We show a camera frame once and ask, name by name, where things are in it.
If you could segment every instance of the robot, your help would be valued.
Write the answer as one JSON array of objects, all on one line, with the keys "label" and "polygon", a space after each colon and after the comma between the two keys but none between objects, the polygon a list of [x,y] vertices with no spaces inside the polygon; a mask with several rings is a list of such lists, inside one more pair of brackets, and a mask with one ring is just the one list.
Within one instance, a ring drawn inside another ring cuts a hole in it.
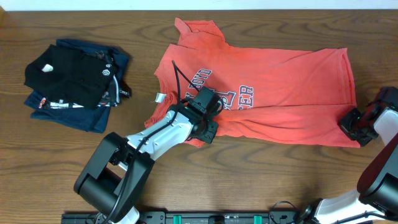
[{"label": "robot", "polygon": [[[211,143],[218,124],[213,118],[223,100],[203,87],[194,99],[172,105],[165,118],[150,128],[122,138],[107,135],[88,161],[74,191],[94,206],[95,214],[66,214],[62,223],[182,224],[182,223],[361,223],[375,219],[398,221],[398,89],[382,87],[364,113],[357,108],[339,121],[341,130],[365,146],[381,136],[386,145],[363,172],[357,188],[337,198],[318,199],[303,211],[269,213],[140,213],[134,205],[150,171],[163,153],[186,140]],[[106,165],[126,171],[119,177]]]}]

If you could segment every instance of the navy blue fabric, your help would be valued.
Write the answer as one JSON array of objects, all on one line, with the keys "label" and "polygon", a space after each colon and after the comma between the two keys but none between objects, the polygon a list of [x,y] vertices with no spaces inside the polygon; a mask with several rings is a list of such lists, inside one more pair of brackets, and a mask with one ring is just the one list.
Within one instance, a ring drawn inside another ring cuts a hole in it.
[{"label": "navy blue fabric", "polygon": [[[68,47],[71,49],[82,50],[88,54],[103,51],[114,59],[114,64],[119,67],[116,78],[120,81],[123,73],[127,69],[129,58],[114,47],[107,47],[80,40],[59,39],[57,46]],[[40,102],[44,96],[37,91],[33,91],[25,100],[25,105],[35,109],[30,115],[32,119],[53,121],[65,126],[76,128],[94,133],[103,133],[108,123],[110,107],[97,107],[94,110],[86,108],[66,108],[66,109],[39,109]]]}]

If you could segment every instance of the red shirt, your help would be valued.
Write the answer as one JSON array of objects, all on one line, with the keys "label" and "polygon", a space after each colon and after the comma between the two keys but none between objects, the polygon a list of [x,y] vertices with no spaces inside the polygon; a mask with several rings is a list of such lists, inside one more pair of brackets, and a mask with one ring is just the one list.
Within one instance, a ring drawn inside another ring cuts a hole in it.
[{"label": "red shirt", "polygon": [[[213,21],[175,20],[178,45],[170,44],[155,72],[166,99],[146,127],[177,102],[172,60],[198,87],[213,89],[225,108],[217,136],[246,136],[288,144],[359,147],[337,122],[356,107],[347,49],[318,52],[239,48],[228,45]],[[196,89],[180,78],[181,97]],[[188,142],[196,146],[198,140]]]}]

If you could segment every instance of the white tag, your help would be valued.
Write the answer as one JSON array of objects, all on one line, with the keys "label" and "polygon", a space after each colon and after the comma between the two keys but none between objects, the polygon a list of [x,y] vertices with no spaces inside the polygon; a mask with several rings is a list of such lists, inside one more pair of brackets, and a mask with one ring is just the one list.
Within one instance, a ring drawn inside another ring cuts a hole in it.
[{"label": "white tag", "polygon": [[157,93],[157,94],[156,94],[155,102],[156,102],[156,103],[161,103],[161,102],[164,101],[164,98],[165,98],[165,97],[166,97],[166,94]]},{"label": "white tag", "polygon": [[52,70],[54,70],[54,68],[49,64],[44,65],[44,68],[42,69],[43,72],[51,72]]}]

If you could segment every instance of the wooden table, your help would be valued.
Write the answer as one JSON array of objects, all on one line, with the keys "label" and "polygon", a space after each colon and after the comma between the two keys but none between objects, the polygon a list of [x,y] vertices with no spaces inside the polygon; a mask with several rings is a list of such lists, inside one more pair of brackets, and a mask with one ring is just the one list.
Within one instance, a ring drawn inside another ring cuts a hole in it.
[{"label": "wooden table", "polygon": [[[59,223],[64,212],[94,210],[73,184],[105,134],[144,129],[159,91],[154,71],[178,40],[175,17],[214,20],[237,47],[347,47],[361,109],[381,86],[398,86],[396,11],[8,12],[0,27],[1,223]],[[25,67],[59,38],[117,45],[132,56],[125,81],[133,96],[111,110],[104,134],[29,118]],[[268,210],[289,200],[304,207],[355,188],[382,148],[380,139],[361,149],[229,137],[201,149],[182,144],[156,162],[139,205]]]}]

